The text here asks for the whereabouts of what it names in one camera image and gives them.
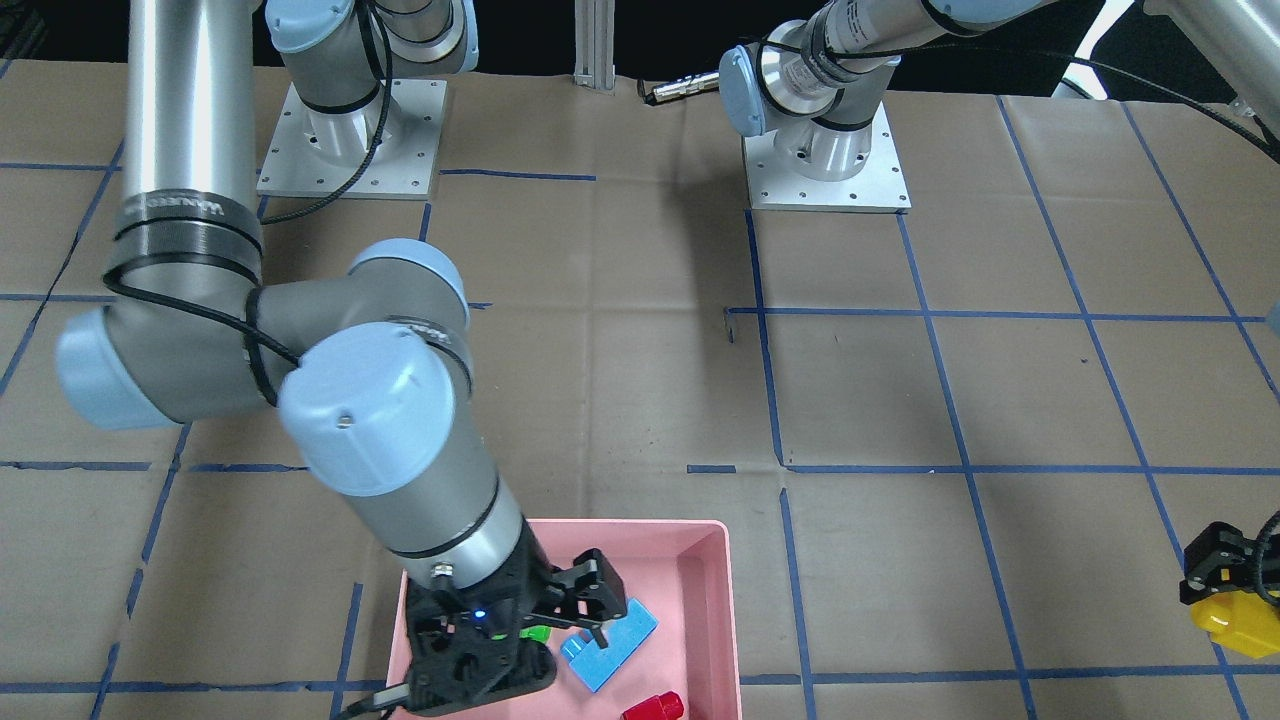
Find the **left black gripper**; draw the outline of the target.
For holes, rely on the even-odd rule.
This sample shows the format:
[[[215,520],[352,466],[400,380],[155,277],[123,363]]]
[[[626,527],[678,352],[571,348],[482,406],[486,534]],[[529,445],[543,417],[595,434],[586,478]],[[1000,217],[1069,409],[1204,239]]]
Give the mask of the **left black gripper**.
[[[1248,536],[1225,521],[1210,523],[1183,550],[1179,600],[1190,606],[1211,596],[1245,592],[1279,606],[1279,514]]]

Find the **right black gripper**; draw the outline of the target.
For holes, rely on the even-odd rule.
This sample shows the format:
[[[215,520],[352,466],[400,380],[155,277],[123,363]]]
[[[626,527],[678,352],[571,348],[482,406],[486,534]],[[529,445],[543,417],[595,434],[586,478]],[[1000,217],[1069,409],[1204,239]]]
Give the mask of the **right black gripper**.
[[[557,679],[552,652],[521,637],[549,579],[540,544],[521,539],[489,578],[468,588],[444,579],[410,582],[406,711],[439,717],[550,687]]]

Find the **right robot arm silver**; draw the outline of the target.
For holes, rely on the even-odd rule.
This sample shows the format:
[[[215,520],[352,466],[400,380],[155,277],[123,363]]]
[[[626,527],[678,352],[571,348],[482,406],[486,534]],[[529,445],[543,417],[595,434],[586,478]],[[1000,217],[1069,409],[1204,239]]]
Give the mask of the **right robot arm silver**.
[[[407,682],[440,716],[548,688],[522,637],[552,569],[474,424],[456,265],[384,240],[329,281],[265,286],[253,201],[252,1],[133,1],[124,199],[104,284],[55,364],[96,427],[175,427],[271,405],[310,471],[398,557]]]

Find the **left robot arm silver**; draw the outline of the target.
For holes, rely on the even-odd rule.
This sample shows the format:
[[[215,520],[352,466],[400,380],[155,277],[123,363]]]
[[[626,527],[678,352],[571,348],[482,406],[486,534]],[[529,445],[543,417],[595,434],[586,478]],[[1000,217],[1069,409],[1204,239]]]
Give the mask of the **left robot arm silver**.
[[[1039,1],[828,1],[805,20],[726,51],[717,70],[721,100],[740,136],[771,136],[797,151],[792,174],[822,184],[850,181],[865,164],[870,124],[896,61],[974,49],[980,36],[1041,8]],[[1277,4],[1158,1],[1155,10],[1244,92],[1262,135],[1129,70],[1087,65],[1162,94],[1277,156],[1270,136],[1277,123]]]

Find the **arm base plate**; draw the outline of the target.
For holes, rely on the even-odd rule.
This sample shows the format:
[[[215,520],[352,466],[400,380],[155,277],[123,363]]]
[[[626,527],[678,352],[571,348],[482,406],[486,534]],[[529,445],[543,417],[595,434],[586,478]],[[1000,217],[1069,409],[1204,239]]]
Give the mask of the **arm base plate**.
[[[884,106],[860,129],[805,120],[742,146],[755,210],[900,214],[913,206]]]
[[[344,193],[348,199],[426,200],[433,192],[448,83],[397,79],[383,141]],[[321,199],[343,186],[369,150],[380,102],[342,115],[306,106],[289,88],[257,182],[261,195]]]

